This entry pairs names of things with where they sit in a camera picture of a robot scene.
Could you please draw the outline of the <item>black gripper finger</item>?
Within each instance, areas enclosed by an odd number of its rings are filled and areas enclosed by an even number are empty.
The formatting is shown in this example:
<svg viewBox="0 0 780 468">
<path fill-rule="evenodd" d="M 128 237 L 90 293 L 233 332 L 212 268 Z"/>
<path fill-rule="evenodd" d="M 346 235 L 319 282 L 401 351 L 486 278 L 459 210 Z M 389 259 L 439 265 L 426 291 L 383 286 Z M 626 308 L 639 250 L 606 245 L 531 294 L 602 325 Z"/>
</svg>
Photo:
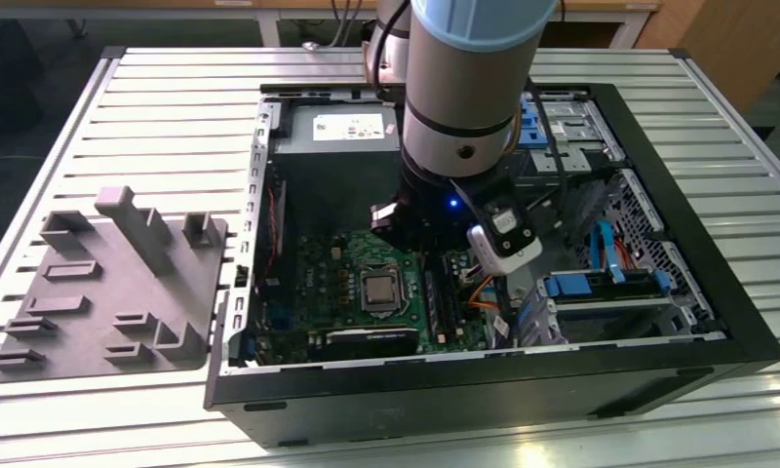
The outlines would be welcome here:
<svg viewBox="0 0 780 468">
<path fill-rule="evenodd" d="M 371 233 L 389 244 L 399 243 L 398 219 L 395 215 L 398 202 L 373 205 L 371 212 Z"/>
</svg>

